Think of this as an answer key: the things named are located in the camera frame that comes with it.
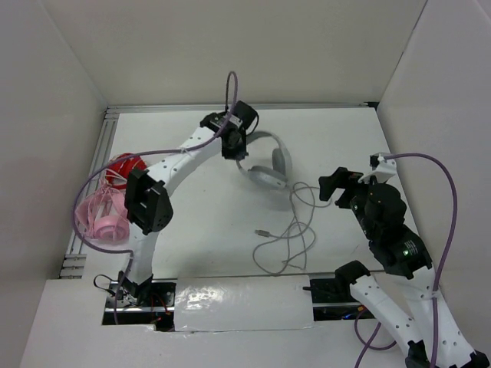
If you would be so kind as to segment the white grey headphones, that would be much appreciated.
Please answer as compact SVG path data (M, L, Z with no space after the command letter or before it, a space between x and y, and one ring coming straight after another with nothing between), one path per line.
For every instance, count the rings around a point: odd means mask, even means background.
M272 166L254 165L250 169L244 169L240 161L236 160L236 166L240 173L265 189L281 190L288 187L292 176L292 157L283 140L276 134L268 131L255 131L247 138L247 143L253 143L262 138L272 138L277 147L272 151Z

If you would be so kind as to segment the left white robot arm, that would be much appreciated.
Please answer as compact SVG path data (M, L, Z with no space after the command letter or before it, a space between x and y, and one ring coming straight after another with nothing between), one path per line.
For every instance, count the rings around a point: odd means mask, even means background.
M133 169L125 195L131 250L129 269L120 271L118 284L133 305L144 305L151 297L153 255L160 233L173 217L170 196L179 184L209 158L244 159L247 129L259 114L239 101L231 111L210 113L176 152L149 168Z

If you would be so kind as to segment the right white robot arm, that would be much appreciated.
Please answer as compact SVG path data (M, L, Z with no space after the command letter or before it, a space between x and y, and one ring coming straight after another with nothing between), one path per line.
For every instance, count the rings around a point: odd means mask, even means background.
M359 261L336 270L336 295L361 302L394 338L408 367L488 367L486 354L466 341L443 295L433 290L433 261L419 235L404 223L407 206L400 192L344 167L318 182L322 201L328 201L335 190L342 191L336 206L354 213L371 253L398 286L410 313L381 289Z

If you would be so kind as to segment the red headphones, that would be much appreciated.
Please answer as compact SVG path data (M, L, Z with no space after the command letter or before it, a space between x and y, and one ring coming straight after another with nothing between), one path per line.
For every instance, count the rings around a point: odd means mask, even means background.
M110 159L111 163L113 161L117 163L111 164L105 171L104 182L108 186L123 191L127 187L127 179L133 169L145 170L147 168L147 163L140 156L129 159L128 156L130 153L122 153Z

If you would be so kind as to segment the pink headphones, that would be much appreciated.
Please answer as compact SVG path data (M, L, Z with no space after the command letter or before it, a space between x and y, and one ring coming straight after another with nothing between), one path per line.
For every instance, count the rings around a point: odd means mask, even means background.
M81 234L89 239L117 243L130 234L124 193L109 185L102 185L88 195L75 209Z

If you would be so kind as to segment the white glossy cover panel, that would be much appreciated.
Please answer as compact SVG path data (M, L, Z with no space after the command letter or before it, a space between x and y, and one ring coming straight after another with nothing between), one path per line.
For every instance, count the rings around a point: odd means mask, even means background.
M314 326L308 276L187 278L176 283L178 332L302 330Z

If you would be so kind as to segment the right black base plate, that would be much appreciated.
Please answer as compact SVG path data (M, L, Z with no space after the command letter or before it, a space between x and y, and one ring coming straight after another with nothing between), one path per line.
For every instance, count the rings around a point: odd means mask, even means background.
M358 307L362 303L354 299L350 291L334 278L311 278L302 288L311 296L314 307Z

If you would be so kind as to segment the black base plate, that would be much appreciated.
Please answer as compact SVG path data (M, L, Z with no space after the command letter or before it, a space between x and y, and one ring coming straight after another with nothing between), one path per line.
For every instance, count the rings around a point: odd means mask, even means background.
M114 301L116 287L117 283L111 281L108 286L101 288L107 296L106 308L117 306L117 309L122 311L130 309L172 311L174 309L176 282L152 281L151 285L137 297L131 296L128 291L121 288L117 293L117 301Z
M358 307L362 303L354 299L350 291L334 278L311 278L302 288L311 296L314 307Z

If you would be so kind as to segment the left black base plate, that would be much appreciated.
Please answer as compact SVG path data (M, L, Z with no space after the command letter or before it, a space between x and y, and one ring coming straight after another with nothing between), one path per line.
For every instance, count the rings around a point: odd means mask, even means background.
M107 296L106 308L117 306L117 309L122 311L130 309L172 311L174 309L176 282L152 281L151 285L137 297L131 296L128 291L121 288L117 293L117 301L114 301L116 287L117 283L111 281L108 286L101 288Z

